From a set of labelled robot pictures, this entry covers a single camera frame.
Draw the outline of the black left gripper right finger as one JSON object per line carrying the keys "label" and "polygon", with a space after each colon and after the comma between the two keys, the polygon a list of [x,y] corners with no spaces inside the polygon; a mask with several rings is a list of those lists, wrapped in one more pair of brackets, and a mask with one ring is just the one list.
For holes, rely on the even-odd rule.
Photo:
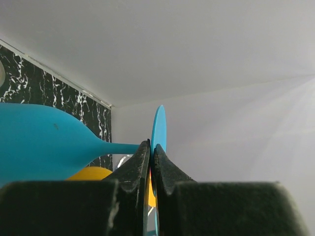
{"label": "black left gripper right finger", "polygon": [[197,182],[160,145],[153,179],[160,236],[307,236],[292,196],[279,182]]}

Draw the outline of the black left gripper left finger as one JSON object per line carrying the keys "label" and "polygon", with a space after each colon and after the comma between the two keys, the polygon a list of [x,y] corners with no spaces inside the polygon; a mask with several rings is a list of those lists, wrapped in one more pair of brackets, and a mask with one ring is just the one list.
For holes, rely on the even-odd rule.
{"label": "black left gripper left finger", "polygon": [[0,190],[3,236],[144,236],[150,141],[103,180],[24,181]]}

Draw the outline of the orange wine glass front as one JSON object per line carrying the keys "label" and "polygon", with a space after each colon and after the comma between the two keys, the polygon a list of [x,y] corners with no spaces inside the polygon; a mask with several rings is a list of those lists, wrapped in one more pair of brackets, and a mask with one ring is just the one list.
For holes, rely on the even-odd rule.
{"label": "orange wine glass front", "polygon": [[[103,167],[85,167],[66,180],[101,180],[112,174],[112,171]],[[156,198],[153,193],[151,177],[149,178],[149,206],[156,207]]]}

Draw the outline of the blue wine glass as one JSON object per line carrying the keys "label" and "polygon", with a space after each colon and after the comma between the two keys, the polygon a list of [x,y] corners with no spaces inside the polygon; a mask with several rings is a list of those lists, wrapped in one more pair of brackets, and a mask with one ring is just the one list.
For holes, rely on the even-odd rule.
{"label": "blue wine glass", "polygon": [[[149,174],[154,150],[166,149],[165,109],[159,106],[150,141]],[[0,105],[0,189],[24,181],[67,181],[97,157],[134,155],[140,145],[109,143],[74,116],[57,108],[19,103]]]}

